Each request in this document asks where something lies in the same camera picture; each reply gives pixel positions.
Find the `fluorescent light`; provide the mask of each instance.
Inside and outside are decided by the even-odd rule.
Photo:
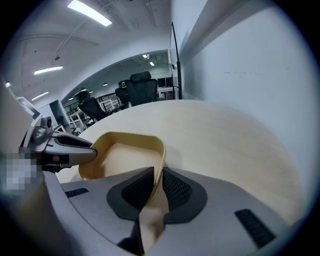
[[[82,13],[84,15],[87,15],[88,17],[101,23],[105,27],[112,23],[110,20],[108,20],[106,17],[102,16],[96,10],[92,9],[91,7],[85,5],[84,3],[79,2],[77,0],[73,0],[71,3],[69,3],[68,8],[73,9],[73,10],[75,10],[79,13]]]
[[[50,68],[46,68],[46,69],[41,69],[38,70],[36,72],[34,72],[35,75],[44,73],[44,72],[49,72],[49,71],[54,71],[54,70],[61,70],[64,66],[55,66],[55,67],[50,67]]]
[[[32,101],[34,101],[35,99],[38,99],[39,97],[41,97],[41,96],[43,96],[43,95],[45,95],[45,94],[48,94],[48,93],[49,93],[48,91],[45,92],[45,93],[42,93],[42,94],[40,94],[39,96],[34,97],[34,98],[32,99]]]

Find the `ceiling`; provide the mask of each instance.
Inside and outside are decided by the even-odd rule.
[[[135,73],[144,71],[150,71],[152,73],[152,70],[157,69],[158,67],[167,68],[169,71],[167,51],[160,50],[149,52],[147,54],[149,54],[149,59],[145,59],[143,56],[137,55],[119,61],[96,72],[68,93],[68,95],[62,99],[62,104],[69,103],[69,98],[73,97],[83,88],[87,89],[87,91],[97,92],[98,90],[107,88],[102,86],[103,83],[108,83],[107,86],[112,84],[117,84],[118,86],[118,82],[129,79],[130,75]]]
[[[46,91],[58,92],[92,63],[87,56],[97,55],[100,46],[113,46],[135,33],[170,25],[168,0],[81,1],[112,24],[104,27],[67,8],[71,0],[44,1],[16,32],[0,59],[1,75],[10,81],[17,97],[31,100]],[[55,66],[63,69],[34,75],[34,71]]]

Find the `round table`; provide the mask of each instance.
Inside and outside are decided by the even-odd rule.
[[[300,180],[285,149],[241,112],[205,101],[158,101],[112,114],[79,136],[93,143],[110,131],[155,135],[166,145],[166,166],[234,183],[288,224],[303,215]],[[78,166],[57,176],[61,183],[81,180]]]

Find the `light fixture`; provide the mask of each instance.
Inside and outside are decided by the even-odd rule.
[[[50,68],[46,68],[46,69],[41,69],[38,71],[35,71],[34,74],[38,75],[44,72],[49,72],[49,71],[54,71],[54,70],[61,70],[64,66],[55,66],[55,67],[50,67]]]
[[[48,93],[49,93],[48,91],[45,92],[45,93],[42,93],[42,94],[40,94],[39,96],[34,97],[34,98],[32,99],[32,101],[34,101],[35,99],[38,99],[39,97],[41,97],[41,96],[43,96],[43,95],[46,95],[46,94],[48,94]]]
[[[77,0],[73,0],[71,3],[69,3],[68,8],[73,9],[73,10],[75,10],[79,13],[82,13],[84,15],[87,15],[88,17],[101,23],[105,27],[112,23],[110,20],[108,20],[106,17],[101,15],[96,10],[92,9],[91,7],[85,5],[84,3],[79,2]]]

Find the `black vent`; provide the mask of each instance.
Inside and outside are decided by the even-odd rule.
[[[82,188],[78,188],[78,189],[75,189],[75,190],[67,191],[67,192],[65,192],[65,195],[66,195],[68,198],[71,198],[71,197],[75,197],[75,196],[84,194],[84,193],[86,193],[86,192],[89,192],[89,190],[86,189],[85,187],[82,187]]]
[[[149,171],[141,178],[126,186],[121,195],[123,199],[139,212],[146,205],[154,187],[154,172]]]
[[[170,211],[186,204],[192,194],[192,188],[187,183],[167,171],[163,172],[163,190],[168,200]]]
[[[275,238],[251,210],[238,210],[234,214],[259,248],[265,246]]]

